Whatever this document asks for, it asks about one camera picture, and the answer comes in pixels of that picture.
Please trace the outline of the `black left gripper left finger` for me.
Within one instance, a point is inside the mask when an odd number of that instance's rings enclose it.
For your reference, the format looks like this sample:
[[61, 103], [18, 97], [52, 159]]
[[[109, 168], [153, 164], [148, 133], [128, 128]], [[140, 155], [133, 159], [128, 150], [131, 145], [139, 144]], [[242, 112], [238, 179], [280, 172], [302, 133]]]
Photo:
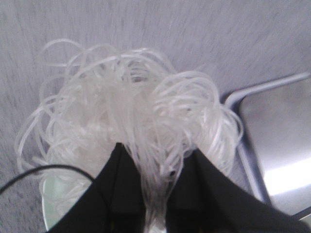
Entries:
[[117, 143], [95, 181], [49, 231], [51, 233], [141, 233], [144, 228], [140, 174]]

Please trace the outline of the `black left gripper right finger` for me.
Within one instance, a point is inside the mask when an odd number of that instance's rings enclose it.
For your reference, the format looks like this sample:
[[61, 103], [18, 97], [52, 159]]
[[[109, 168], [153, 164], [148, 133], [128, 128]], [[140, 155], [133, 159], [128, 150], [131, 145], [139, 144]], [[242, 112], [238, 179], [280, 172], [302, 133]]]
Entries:
[[235, 185], [200, 150], [185, 159], [169, 198], [169, 233], [309, 233], [310, 227]]

